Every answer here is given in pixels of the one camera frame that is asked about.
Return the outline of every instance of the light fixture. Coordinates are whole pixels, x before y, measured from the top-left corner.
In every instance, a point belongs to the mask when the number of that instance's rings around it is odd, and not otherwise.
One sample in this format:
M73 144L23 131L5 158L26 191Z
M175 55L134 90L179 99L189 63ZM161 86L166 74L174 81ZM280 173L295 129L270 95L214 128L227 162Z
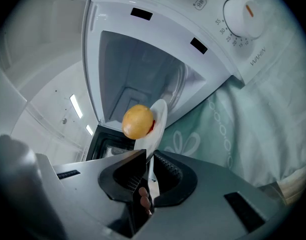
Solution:
M93 135L93 131L91 130L89 125L86 126L86 129L89 132L89 134Z
M77 99L75 98L75 95L73 94L71 97L69 97L69 99L70 99L71 102L72 102L72 105L73 105L73 107L74 107L74 109L75 109L75 112L77 113L77 116L78 116L79 118L81 118L81 117L83 116L83 114L82 114L82 112L81 112L81 109L80 109L80 107L79 107L79 104L78 104L78 102L77 102Z

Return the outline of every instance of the black rectangular slot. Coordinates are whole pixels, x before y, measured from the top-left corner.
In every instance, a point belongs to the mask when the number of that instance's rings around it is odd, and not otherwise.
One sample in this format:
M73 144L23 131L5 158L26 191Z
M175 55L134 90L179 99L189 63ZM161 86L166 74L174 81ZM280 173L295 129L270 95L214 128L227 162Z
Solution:
M74 176L74 175L78 175L78 174L80 174L79 171L77 171L77 170L70 170L70 171L67 171L67 172L58 173L57 177L60 180L62 180L62 179L65 179L65 178L68 178L68 177L71 177L71 176Z
M206 48L206 46L199 40L197 40L195 37L192 39L191 45L198 49L202 54L205 54L208 50L208 48Z
M224 197L249 233L265 223L239 193L234 192L226 194Z
M138 9L138 8L133 8L133 10L131 12L131 15L149 21L151 19L152 15L153 15L153 13L148 12L146 10L141 10L141 9Z

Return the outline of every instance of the orange egg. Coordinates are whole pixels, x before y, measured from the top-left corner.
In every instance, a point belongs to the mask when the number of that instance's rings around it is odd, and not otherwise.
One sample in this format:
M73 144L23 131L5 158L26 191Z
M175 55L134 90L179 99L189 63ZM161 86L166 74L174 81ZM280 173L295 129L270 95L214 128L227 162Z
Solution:
M145 137L153 124L153 113L144 105L131 107L124 115L122 131L126 137L137 140Z

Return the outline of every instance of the microwave control knob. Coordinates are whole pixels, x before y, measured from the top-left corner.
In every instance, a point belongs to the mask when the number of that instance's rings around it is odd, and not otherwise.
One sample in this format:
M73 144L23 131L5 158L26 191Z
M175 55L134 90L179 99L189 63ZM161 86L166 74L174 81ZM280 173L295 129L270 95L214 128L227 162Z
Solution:
M257 39L263 32L263 13L254 0L227 0L223 14L227 27L238 37Z

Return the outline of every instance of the light green cloth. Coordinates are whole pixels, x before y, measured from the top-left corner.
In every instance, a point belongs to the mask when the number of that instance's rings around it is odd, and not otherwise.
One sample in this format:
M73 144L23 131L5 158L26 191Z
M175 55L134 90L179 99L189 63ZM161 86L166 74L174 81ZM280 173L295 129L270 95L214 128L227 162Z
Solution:
M254 186L306 165L306 37L280 0L256 0L274 31L272 61L233 76L165 129L159 149L229 168Z

